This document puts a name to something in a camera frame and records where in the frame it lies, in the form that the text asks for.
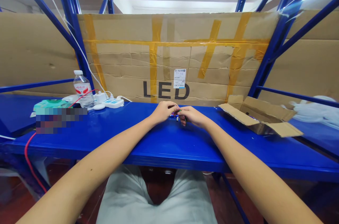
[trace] open cardboard box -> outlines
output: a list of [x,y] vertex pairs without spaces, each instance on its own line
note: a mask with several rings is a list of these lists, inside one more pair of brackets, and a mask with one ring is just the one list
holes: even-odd
[[292,137],[304,134],[288,123],[296,114],[295,111],[252,97],[246,97],[244,101],[243,99],[242,95],[230,95],[228,103],[219,107],[259,135]]

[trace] forearm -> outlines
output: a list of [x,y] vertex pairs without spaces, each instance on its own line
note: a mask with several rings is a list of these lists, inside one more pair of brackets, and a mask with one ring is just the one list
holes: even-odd
[[205,129],[268,223],[322,223],[265,163],[210,121]]
[[146,118],[89,153],[18,223],[74,223],[93,191],[126,159],[154,125],[150,118]]

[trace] red floor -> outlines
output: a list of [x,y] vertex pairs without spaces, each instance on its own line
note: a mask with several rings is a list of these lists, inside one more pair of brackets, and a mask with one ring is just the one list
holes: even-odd
[[[68,165],[63,163],[63,161],[58,161],[58,163],[50,164],[47,169],[51,184],[55,184],[57,180],[67,172]],[[155,204],[160,204],[169,194],[173,184],[175,170],[171,170],[171,172],[171,175],[166,175],[161,169],[154,169],[152,172],[150,172],[147,167],[142,169],[142,175],[146,181],[149,195]],[[262,224],[263,218],[261,214],[234,176],[227,174],[227,178],[250,223]],[[95,224],[106,182],[107,181],[97,188],[85,205],[78,220],[79,223]],[[314,185],[313,182],[307,181],[286,180],[286,182],[299,196],[302,196]],[[226,185],[223,182],[220,183],[220,186],[217,185],[211,175],[206,176],[206,183],[218,224],[243,223]],[[18,178],[11,178],[10,184],[12,187],[12,197],[10,201],[5,205],[0,203],[0,220],[2,224],[14,224],[35,203],[33,197]],[[317,213],[317,215],[325,224],[339,223],[339,208],[337,206],[339,206],[339,200],[330,204],[323,209],[321,213]]]

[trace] hand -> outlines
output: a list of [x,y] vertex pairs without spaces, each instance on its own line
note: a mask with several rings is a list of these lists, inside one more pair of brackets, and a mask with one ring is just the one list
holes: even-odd
[[179,111],[180,107],[172,101],[162,101],[154,112],[149,116],[155,124],[162,123],[168,119],[171,113]]
[[184,126],[186,126],[187,122],[191,122],[198,127],[205,128],[208,123],[212,122],[211,119],[191,106],[182,107],[178,112],[178,115],[180,117],[181,124]]

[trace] yellow packing tape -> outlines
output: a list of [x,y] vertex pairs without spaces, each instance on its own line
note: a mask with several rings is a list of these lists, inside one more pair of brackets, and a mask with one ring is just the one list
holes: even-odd
[[[248,21],[251,17],[251,13],[243,13],[240,18],[240,22],[236,31],[236,34],[234,36],[235,41],[242,41],[243,36],[246,30],[246,26],[248,24]],[[232,53],[231,57],[231,64],[230,64],[230,72],[229,72],[229,82],[227,87],[227,95],[226,95],[226,102],[228,101],[229,95],[233,94],[233,88],[237,83],[237,78],[240,72],[240,69],[243,65],[244,58],[246,56],[246,52],[249,47],[252,47],[251,45],[243,45],[240,47],[235,47]]]
[[160,42],[161,28],[162,28],[163,15],[152,15],[152,43],[149,44],[149,66],[150,66],[150,95],[151,102],[156,103],[156,54],[158,45],[156,42]]
[[[209,35],[209,41],[215,42],[218,38],[219,29],[220,29],[221,21],[220,20],[214,20],[211,33]],[[204,79],[206,70],[209,66],[209,63],[212,59],[213,53],[214,53],[215,45],[208,45],[206,48],[206,52],[204,55],[204,58],[202,59],[202,63],[199,69],[198,78]]]
[[[85,20],[85,26],[86,26],[88,38],[90,40],[95,40],[96,37],[95,37],[95,29],[94,29],[92,15],[85,14],[84,20]],[[100,64],[100,60],[99,60],[99,55],[98,55],[98,50],[96,48],[96,43],[95,42],[89,42],[89,47],[90,47],[90,51],[91,51],[91,55],[92,55],[92,59],[93,59],[95,69],[96,69],[98,76],[99,76],[100,83],[101,83],[102,87],[104,88],[104,90],[106,91],[107,90],[106,82],[105,82],[105,78],[103,76],[103,72],[102,72],[102,68],[101,68],[101,64]]]
[[234,47],[231,57],[229,84],[227,88],[226,101],[229,95],[232,95],[233,88],[236,85],[240,69],[243,65],[244,58],[248,49],[255,49],[256,53],[254,58],[261,62],[270,39],[243,39],[246,26],[251,17],[251,12],[243,13],[234,36],[234,39],[218,39],[218,33],[221,25],[220,20],[214,20],[210,38],[209,39],[196,39],[185,40],[184,42],[174,42],[174,27],[175,22],[173,18],[167,20],[167,42],[161,42],[161,29],[163,23],[163,15],[152,15],[152,41],[130,41],[130,40],[96,40],[94,25],[91,15],[84,15],[85,25],[88,32],[88,40],[90,51],[92,53],[94,65],[98,72],[100,82],[106,89],[105,79],[103,77],[102,68],[97,53],[96,44],[118,43],[130,45],[146,45],[149,46],[149,61],[150,61],[150,95],[151,102],[156,103],[156,81],[157,81],[157,49],[163,47],[163,75],[165,80],[170,80],[170,47],[197,47],[207,46],[206,53],[202,60],[198,78],[204,78],[206,70],[212,59],[216,46],[231,46]]

